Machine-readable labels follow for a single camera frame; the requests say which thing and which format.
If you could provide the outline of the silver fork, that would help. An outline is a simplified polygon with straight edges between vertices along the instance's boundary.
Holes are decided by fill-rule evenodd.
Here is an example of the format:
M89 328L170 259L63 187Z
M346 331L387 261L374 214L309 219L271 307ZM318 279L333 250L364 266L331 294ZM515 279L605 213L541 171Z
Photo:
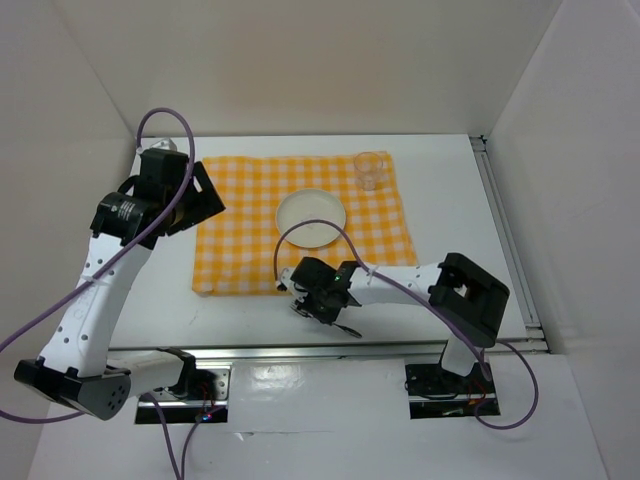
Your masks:
M293 312L295 312L296 314L298 314L299 316L303 317L303 318L310 318L312 320L317 320L317 318L313 317L309 312L303 310L297 300L294 300L290 304L290 309ZM338 328L341 331L345 332L346 334L348 334L351 337L354 337L356 339L362 339L363 338L363 335L360 332L358 332L357 330L352 329L350 327L347 327L347 326L344 326L344 325L340 325L340 324L337 324L335 322L328 323L328 326Z

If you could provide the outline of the yellow white checkered cloth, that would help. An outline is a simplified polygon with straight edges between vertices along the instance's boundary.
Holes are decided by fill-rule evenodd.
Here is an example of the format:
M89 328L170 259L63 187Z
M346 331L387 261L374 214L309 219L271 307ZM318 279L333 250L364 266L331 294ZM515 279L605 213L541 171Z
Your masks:
M392 156L386 151L336 156L206 157L226 206L196 233L192 289L201 295L273 295L275 270L313 256L336 267L360 256L375 265L418 259L405 221ZM282 202L303 192L334 196L345 215L300 206L277 219Z

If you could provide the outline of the cream round plate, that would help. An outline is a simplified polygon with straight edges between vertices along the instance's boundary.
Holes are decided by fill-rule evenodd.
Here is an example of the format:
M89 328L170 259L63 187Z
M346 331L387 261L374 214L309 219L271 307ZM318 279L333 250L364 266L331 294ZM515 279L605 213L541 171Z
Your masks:
M340 234L330 225L310 223L310 220L324 220L341 229L346 226L347 213L342 202L333 194L320 189L302 189L287 195L278 205L275 213L276 227L284 234L293 226L305 225L289 233L285 240L290 244L316 249L329 245Z

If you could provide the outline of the clear plastic cup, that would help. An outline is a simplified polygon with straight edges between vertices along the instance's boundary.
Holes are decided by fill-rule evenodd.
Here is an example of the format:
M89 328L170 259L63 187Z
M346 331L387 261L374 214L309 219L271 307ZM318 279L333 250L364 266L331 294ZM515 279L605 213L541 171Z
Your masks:
M373 191L379 185L384 161L378 152L361 152L353 159L356 183L364 191Z

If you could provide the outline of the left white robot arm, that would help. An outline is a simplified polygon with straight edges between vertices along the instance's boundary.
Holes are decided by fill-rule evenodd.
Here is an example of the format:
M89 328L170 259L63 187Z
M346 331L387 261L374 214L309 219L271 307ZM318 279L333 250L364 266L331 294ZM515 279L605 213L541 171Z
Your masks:
M205 167L158 148L141 154L138 174L98 204L79 280L84 291L67 307L50 341L18 363L14 378L53 403L100 420L131 397L161 389L176 399L213 399L217 379L178 348L113 357L112 335L132 284L157 240L223 212Z

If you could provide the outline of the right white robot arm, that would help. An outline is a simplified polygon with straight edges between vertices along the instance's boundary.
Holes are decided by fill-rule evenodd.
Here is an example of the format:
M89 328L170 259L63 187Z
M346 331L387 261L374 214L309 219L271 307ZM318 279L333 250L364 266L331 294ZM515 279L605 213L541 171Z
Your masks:
M448 392L460 391L478 366L489 368L484 351L495 346L510 290L481 266L460 253L440 263L380 266L344 261L333 268L305 257L278 274L277 286L290 292L292 308L304 317L333 325L348 307L418 305L441 320L450 337L436 369L436 379Z

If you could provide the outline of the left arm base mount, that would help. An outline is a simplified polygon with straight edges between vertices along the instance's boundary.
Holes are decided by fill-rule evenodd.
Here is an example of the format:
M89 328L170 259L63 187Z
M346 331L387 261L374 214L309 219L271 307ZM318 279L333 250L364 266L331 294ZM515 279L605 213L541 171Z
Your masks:
M231 366L198 365L197 357L170 348L159 353L171 354L180 362L177 381L158 385L150 391L168 424L223 424L228 422L228 397Z

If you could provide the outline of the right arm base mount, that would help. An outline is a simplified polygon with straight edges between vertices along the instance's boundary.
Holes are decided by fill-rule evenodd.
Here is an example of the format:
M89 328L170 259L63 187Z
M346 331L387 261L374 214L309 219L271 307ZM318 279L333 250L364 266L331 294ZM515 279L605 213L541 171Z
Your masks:
M462 377L439 364L407 364L404 388L408 395L412 420L473 417L500 414L496 388L475 364Z

